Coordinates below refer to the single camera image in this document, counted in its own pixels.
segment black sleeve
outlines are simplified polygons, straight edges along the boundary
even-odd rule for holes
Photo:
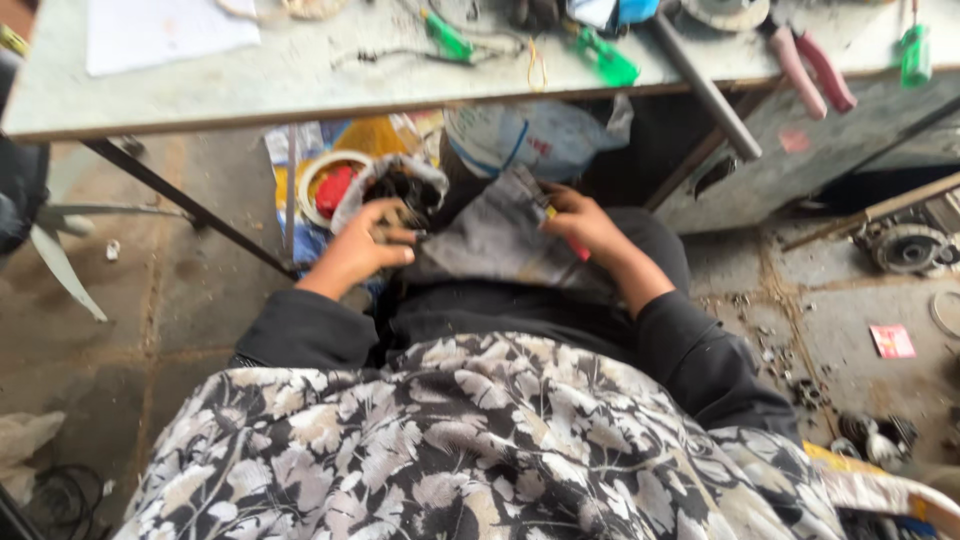
[[[314,292],[283,290],[237,342],[230,365],[356,369],[376,343],[370,317]]]
[[[680,291],[645,306],[634,325],[644,371],[705,430],[728,426],[779,433],[800,444],[793,407],[754,374],[750,345]]]

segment floral patterned fabric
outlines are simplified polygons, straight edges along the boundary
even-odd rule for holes
[[[839,538],[803,451],[516,333],[388,369],[244,368],[159,437],[118,539]]]

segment workbench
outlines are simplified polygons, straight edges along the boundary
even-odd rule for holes
[[[505,8],[483,3],[479,4],[479,20],[467,22],[470,3],[438,0],[443,15],[453,22],[480,28],[506,26]],[[184,207],[201,225],[212,225],[235,241],[245,238],[236,231],[228,233],[229,225],[112,147],[105,137],[498,100],[605,97],[617,91],[604,87],[590,67],[569,52],[564,36],[553,33],[540,35],[536,41],[548,70],[548,84],[541,93],[528,85],[530,59],[526,53],[475,67],[400,56],[377,63],[352,61],[358,50],[376,52],[399,46],[432,50],[420,21],[394,0],[353,1],[323,22],[271,23],[261,27],[260,46],[92,78],[85,70],[86,6],[86,0],[40,3],[31,52],[17,75],[3,116],[3,132],[22,142],[86,141]],[[920,21],[933,28],[930,40],[935,68],[960,67],[960,3],[923,0]],[[903,2],[823,2],[797,8],[792,22],[812,32],[834,64],[848,79],[855,79],[896,65],[894,45],[910,17]],[[720,34],[684,15],[675,24],[687,54],[721,87],[774,87],[780,80],[780,67],[759,33]],[[684,90],[680,76],[642,26],[616,46],[640,67],[631,93]],[[866,101],[866,96],[861,97],[861,106]],[[244,247],[256,246],[244,243]],[[269,257],[254,254],[264,260]]]

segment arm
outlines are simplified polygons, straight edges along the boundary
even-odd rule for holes
[[[756,379],[747,342],[691,304],[592,199],[562,186],[551,190],[560,213],[542,229],[574,236],[611,273],[635,320],[640,357],[651,359],[646,374],[705,430],[745,426],[799,443],[793,407]]]
[[[354,369],[367,361],[378,341],[373,320],[340,306],[351,287],[381,267],[409,264],[405,245],[379,245],[371,230],[384,212],[402,207],[398,199],[364,205],[337,234],[310,273],[293,290],[274,293],[236,345],[231,365]],[[391,242],[412,244],[412,231],[381,231]]]

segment green plastic handle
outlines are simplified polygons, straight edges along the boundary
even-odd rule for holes
[[[640,74],[640,69],[633,62],[601,39],[592,28],[585,26],[580,29],[574,47],[581,57],[593,63],[608,86],[631,86]],[[591,59],[587,50],[593,51],[596,59]]]
[[[930,80],[933,66],[930,63],[930,43],[926,38],[929,30],[922,24],[906,31],[900,40],[900,86],[916,88]]]
[[[426,21],[426,33],[432,37],[447,56],[455,60],[469,61],[473,43],[446,24],[436,13],[420,8],[420,16]]]

